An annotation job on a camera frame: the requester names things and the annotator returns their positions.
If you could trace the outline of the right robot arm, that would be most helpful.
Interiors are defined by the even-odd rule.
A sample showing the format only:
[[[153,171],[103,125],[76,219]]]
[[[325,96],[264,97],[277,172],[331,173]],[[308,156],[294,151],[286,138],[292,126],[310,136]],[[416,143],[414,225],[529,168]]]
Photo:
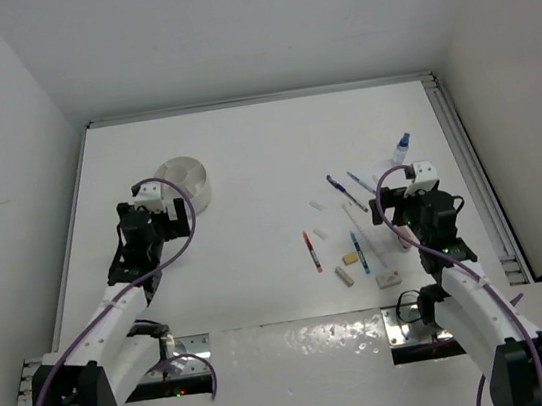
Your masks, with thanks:
[[[542,330],[502,296],[458,235],[455,198],[436,186],[377,192],[374,225],[409,227],[434,279],[418,294],[423,323],[451,332],[483,373],[493,406],[542,406]]]

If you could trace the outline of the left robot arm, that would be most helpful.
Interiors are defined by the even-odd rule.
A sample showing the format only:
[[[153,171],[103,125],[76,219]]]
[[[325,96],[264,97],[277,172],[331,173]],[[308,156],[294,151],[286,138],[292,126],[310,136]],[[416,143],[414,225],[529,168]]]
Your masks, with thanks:
[[[117,249],[107,287],[92,320],[54,363],[42,363],[32,384],[33,406],[124,406],[150,370],[167,363],[164,325],[139,323],[162,271],[166,242],[192,241],[196,212],[190,199],[174,199],[174,217],[162,204],[117,206]]]

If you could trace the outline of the red crayon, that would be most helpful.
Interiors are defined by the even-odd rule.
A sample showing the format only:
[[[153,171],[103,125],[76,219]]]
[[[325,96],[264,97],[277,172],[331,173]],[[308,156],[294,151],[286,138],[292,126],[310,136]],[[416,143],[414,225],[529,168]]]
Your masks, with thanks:
[[[303,240],[305,241],[305,245],[308,249],[308,253],[311,256],[311,259],[314,262],[315,268],[317,269],[318,273],[322,273],[323,268],[318,259],[318,255],[316,254],[315,249],[312,245],[312,241],[310,240],[309,235],[306,233],[306,231],[302,231],[302,233],[303,233]]]

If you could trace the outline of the blue crayon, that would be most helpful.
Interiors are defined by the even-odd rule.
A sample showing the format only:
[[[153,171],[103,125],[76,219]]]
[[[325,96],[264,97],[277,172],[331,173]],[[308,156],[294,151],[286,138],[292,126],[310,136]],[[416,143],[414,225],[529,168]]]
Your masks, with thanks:
[[[350,231],[350,237],[352,244],[354,245],[354,249],[356,251],[357,257],[360,260],[361,265],[363,266],[363,270],[367,275],[371,274],[371,271],[369,269],[369,265],[367,264],[366,257],[364,256],[363,250],[361,249],[361,245],[358,242],[356,234],[354,234],[353,231]]]

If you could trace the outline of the clear blue pen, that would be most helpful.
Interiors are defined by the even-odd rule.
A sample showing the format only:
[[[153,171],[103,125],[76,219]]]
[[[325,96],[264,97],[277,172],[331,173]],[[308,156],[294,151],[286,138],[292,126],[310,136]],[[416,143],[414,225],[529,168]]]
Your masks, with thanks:
[[[359,176],[355,175],[354,173],[350,171],[346,171],[349,178],[351,178],[353,181],[355,181],[357,184],[359,184],[361,187],[363,187],[365,190],[367,190],[369,193],[375,195],[376,194],[376,187],[374,187],[373,184],[370,184],[368,181],[365,181],[361,179]]]

